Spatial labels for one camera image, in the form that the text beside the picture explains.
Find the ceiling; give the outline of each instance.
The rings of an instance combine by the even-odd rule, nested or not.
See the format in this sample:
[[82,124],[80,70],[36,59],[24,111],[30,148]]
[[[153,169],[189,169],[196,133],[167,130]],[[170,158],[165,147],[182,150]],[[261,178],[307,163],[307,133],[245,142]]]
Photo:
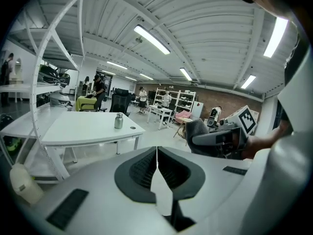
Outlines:
[[[26,7],[28,25],[47,28],[69,0],[32,0]],[[83,55],[80,46],[78,2],[56,28],[71,54]],[[284,64],[296,41],[289,23],[271,58],[263,56],[275,18],[255,4],[241,0],[84,0],[83,44],[86,57],[99,61],[99,68],[140,82],[190,84],[180,72],[184,67],[193,83],[261,97],[283,88]],[[140,24],[171,51],[164,55],[133,31]],[[11,31],[10,37],[32,49],[27,35]],[[46,58],[62,65],[64,57],[53,52]],[[111,61],[124,70],[106,63]],[[240,87],[250,74],[257,78],[244,91]]]

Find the ceiling light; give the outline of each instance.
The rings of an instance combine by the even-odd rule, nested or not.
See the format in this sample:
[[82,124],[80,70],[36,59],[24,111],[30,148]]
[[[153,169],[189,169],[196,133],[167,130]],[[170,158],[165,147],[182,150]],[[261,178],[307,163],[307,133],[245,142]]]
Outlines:
[[148,77],[148,76],[146,76],[146,75],[144,75],[144,74],[142,74],[142,73],[140,73],[140,75],[142,75],[142,76],[144,76],[144,77],[146,77],[146,78],[148,78],[148,79],[150,79],[150,80],[153,80],[153,78],[150,78],[150,77]]
[[180,71],[184,74],[188,81],[192,81],[191,77],[189,76],[185,68],[180,68]]
[[116,75],[115,73],[113,73],[113,72],[109,72],[109,71],[104,71],[104,70],[102,70],[103,72],[105,72],[105,73],[108,73],[108,74],[112,74],[112,75]]
[[283,18],[277,18],[275,27],[272,33],[272,36],[270,38],[270,41],[268,43],[268,47],[266,48],[264,55],[266,57],[272,57],[274,52],[276,51],[276,48],[279,45],[280,40],[283,37],[283,34],[286,30],[288,20]]
[[126,68],[126,67],[124,67],[124,66],[121,66],[121,65],[118,65],[118,64],[115,64],[115,63],[109,62],[109,61],[107,61],[107,63],[108,63],[108,64],[115,65],[115,66],[118,66],[118,67],[121,67],[121,68],[123,68],[123,69],[126,69],[126,70],[127,70],[127,68]]
[[151,44],[157,47],[165,55],[171,53],[170,50],[167,47],[165,47],[163,43],[161,43],[157,38],[155,38],[149,31],[147,31],[141,25],[137,25],[134,31],[143,36],[145,39],[147,39]]
[[256,76],[250,75],[247,81],[241,86],[241,89],[245,89],[252,83],[252,81],[256,78]]
[[136,79],[133,79],[133,78],[131,78],[131,77],[127,77],[127,76],[126,76],[126,78],[128,78],[128,79],[130,79],[130,80],[133,80],[133,81],[137,81]]

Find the black shorts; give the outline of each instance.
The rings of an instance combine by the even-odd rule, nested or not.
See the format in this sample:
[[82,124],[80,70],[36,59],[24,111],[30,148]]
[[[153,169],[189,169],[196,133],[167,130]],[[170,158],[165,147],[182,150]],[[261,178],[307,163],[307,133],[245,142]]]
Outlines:
[[140,108],[146,108],[146,101],[139,101]]

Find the brick wall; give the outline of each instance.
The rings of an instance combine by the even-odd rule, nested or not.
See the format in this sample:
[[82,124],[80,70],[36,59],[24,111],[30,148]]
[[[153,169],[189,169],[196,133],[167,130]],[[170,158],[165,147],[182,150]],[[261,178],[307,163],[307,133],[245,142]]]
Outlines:
[[[139,95],[139,87],[143,86],[145,90],[148,91],[156,91],[157,88],[164,90],[164,87],[168,87],[170,85],[160,86],[159,84],[136,84],[135,94]],[[204,88],[198,87],[187,87],[187,86],[177,86],[174,85],[173,91],[181,90],[184,92],[185,90],[191,90],[197,93],[198,102],[203,103],[203,111],[201,114],[201,118],[208,118],[209,113],[211,112],[213,107],[221,106],[222,114],[220,119],[228,117],[230,114],[240,109],[243,106],[248,105],[251,110],[257,111],[259,113],[259,117],[261,114],[262,103],[249,99],[247,97],[238,96],[235,94],[217,92],[213,90],[208,90]]]

